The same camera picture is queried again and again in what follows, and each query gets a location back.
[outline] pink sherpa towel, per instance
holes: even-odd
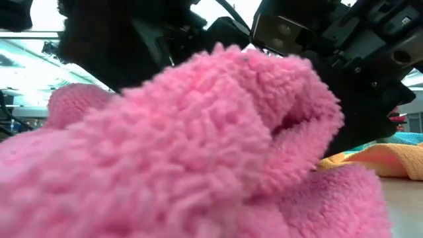
[[[82,121],[90,108],[103,109],[112,98],[112,93],[106,92],[96,85],[74,83],[55,90],[48,102],[49,116],[43,127],[13,136],[0,143],[0,163],[22,165],[27,153],[48,153],[50,143],[39,143],[40,138],[52,137],[54,141],[57,130],[63,130],[68,125]],[[39,149],[25,149],[26,145],[36,144]]]
[[[341,126],[307,60],[218,46],[2,165],[0,237],[390,237],[372,172],[311,172]]]

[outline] black machinery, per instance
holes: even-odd
[[[262,0],[249,29],[230,4],[216,0],[233,18],[218,18],[207,30],[190,10],[199,1],[59,0],[67,20],[58,55],[116,92],[216,42],[309,58],[346,117],[325,156],[393,135],[388,115],[415,98],[401,80],[423,69],[423,1],[357,0],[349,7],[340,0]],[[0,28],[29,29],[31,4],[0,1]]]

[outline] yellow cloth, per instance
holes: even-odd
[[[349,155],[339,153],[323,159],[319,163],[319,168],[333,169],[349,164],[361,164],[375,170],[381,177],[423,180],[423,143],[419,145],[375,144],[357,153]]]

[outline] pink fluffy fabric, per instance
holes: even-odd
[[[82,121],[89,110],[104,108],[112,96],[112,93],[96,85],[82,83],[70,84],[55,90],[48,102],[49,116],[45,125],[38,130],[18,134],[0,143],[0,163],[7,163],[8,166],[28,166],[29,161],[25,159],[28,153],[48,153],[51,141],[55,140],[56,135],[60,135],[57,130],[64,130],[69,125]],[[36,145],[38,149],[35,151],[25,149],[26,145]]]
[[[217,46],[0,166],[0,237],[390,237],[378,178],[311,172],[342,126],[304,59]]]

